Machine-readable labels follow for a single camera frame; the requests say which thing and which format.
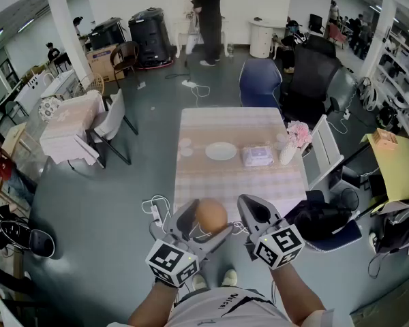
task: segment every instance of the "water bottle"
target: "water bottle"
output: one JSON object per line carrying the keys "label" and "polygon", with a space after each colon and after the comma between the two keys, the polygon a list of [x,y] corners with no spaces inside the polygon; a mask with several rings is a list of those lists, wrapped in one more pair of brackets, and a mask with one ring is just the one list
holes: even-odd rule
{"label": "water bottle", "polygon": [[233,57],[234,46],[232,42],[227,45],[227,52],[229,54],[229,57]]}

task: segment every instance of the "cardboard box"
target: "cardboard box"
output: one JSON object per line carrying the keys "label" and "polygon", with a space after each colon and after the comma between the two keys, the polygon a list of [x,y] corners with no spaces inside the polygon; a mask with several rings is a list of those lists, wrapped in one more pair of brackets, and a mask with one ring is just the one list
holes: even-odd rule
{"label": "cardboard box", "polygon": [[376,146],[383,149],[394,150],[398,146],[395,134],[380,128],[373,133],[373,140]]}
{"label": "cardboard box", "polygon": [[[110,45],[105,48],[99,48],[98,50],[87,53],[89,66],[93,73],[100,74],[103,77],[104,82],[115,81],[114,68],[110,64],[110,55],[117,47],[117,44]],[[119,62],[118,55],[115,57],[115,64]],[[124,79],[124,72],[117,74],[117,80]]]}

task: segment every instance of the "pink flowers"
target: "pink flowers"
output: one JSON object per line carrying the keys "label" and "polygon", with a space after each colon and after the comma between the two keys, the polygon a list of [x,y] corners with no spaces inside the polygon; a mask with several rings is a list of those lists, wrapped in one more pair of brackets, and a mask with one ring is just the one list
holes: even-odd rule
{"label": "pink flowers", "polygon": [[300,121],[291,121],[286,129],[289,133],[289,141],[296,147],[301,148],[305,143],[312,142],[309,127]]}

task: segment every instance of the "white vase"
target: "white vase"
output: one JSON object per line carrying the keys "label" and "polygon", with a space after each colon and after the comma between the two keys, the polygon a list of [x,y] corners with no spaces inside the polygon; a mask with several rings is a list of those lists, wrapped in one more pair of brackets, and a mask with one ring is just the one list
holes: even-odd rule
{"label": "white vase", "polygon": [[282,165],[288,165],[292,158],[294,157],[297,147],[291,143],[287,142],[285,147],[280,151],[279,161]]}

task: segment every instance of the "white plate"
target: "white plate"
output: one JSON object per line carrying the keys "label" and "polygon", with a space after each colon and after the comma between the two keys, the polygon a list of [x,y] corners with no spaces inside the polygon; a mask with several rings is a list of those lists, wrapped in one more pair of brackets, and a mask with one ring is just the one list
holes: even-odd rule
{"label": "white plate", "polygon": [[206,156],[212,160],[226,161],[232,159],[236,154],[236,146],[227,142],[213,143],[206,147]]}

